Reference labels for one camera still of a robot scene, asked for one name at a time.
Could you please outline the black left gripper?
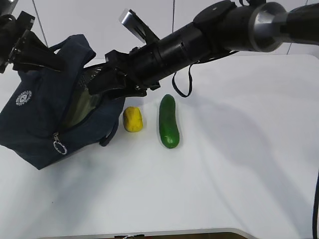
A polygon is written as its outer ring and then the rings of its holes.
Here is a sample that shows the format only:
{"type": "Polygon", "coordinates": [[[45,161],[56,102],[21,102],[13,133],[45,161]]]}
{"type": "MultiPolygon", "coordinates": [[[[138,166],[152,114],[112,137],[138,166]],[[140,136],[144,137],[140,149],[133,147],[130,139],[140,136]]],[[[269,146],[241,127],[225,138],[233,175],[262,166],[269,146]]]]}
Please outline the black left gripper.
{"type": "Polygon", "coordinates": [[[65,70],[63,58],[44,45],[31,31],[35,17],[22,11],[16,18],[12,14],[0,17],[0,72],[9,64],[16,71],[50,69],[65,70]]]}

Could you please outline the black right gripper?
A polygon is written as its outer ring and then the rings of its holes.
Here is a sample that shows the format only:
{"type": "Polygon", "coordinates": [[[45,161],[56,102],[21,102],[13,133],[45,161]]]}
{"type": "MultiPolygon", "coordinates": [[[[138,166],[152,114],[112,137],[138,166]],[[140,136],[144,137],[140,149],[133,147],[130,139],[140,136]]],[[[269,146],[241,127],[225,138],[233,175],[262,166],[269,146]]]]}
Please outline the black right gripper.
{"type": "Polygon", "coordinates": [[[90,95],[109,99],[145,97],[160,80],[179,70],[179,41],[156,41],[130,53],[112,50],[103,68],[89,83],[90,95]]]}

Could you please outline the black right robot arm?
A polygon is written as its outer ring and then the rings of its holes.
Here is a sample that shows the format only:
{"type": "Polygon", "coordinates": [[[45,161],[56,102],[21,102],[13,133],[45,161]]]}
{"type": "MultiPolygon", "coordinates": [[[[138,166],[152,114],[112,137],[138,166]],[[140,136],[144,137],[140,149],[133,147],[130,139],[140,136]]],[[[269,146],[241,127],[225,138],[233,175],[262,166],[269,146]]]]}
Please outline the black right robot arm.
{"type": "Polygon", "coordinates": [[[223,0],[202,10],[189,24],[159,39],[132,10],[121,23],[144,43],[129,53],[112,50],[88,83],[91,95],[144,97],[160,81],[195,64],[208,63],[239,51],[272,52],[284,42],[317,45],[319,6],[291,11],[277,2],[249,0],[237,6],[223,0]]]}

